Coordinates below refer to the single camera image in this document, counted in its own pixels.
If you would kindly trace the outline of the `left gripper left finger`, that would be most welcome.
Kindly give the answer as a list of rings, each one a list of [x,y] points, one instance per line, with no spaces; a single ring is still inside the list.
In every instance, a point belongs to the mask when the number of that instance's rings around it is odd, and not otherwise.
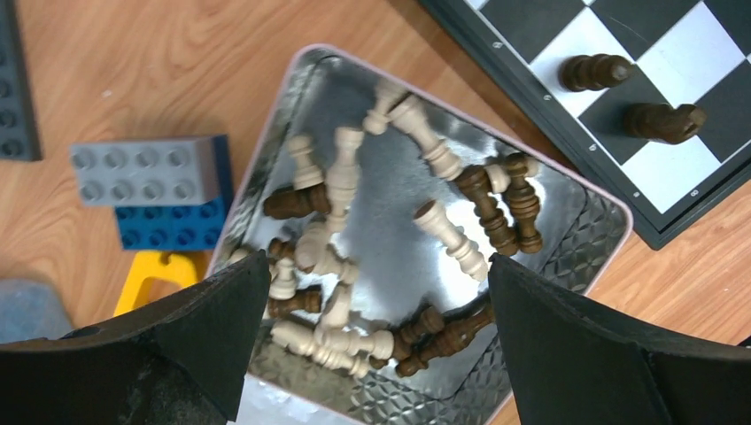
[[[59,339],[1,347],[4,424],[225,424],[238,414],[270,272],[255,251]]]

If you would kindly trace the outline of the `dark brown chess piece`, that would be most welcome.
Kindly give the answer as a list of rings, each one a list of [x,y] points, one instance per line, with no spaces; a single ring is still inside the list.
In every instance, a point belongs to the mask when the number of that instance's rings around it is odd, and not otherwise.
[[[629,106],[623,116],[624,132],[632,137],[677,145],[699,133],[708,115],[695,104],[638,103]]]

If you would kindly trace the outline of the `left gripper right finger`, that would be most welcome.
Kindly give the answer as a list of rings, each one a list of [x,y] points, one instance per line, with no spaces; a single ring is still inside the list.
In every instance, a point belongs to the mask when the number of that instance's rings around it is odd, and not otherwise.
[[[750,351],[641,321],[495,254],[488,275],[524,424],[747,424]]]

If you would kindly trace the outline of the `folding chess board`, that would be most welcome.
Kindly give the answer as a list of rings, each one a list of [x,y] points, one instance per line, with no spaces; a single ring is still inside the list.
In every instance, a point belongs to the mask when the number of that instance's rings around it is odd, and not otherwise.
[[[424,8],[581,173],[631,208],[661,249],[750,177],[747,1],[427,1]],[[619,55],[622,84],[572,92],[559,66]],[[695,104],[708,119],[672,145],[627,135],[638,103]]]

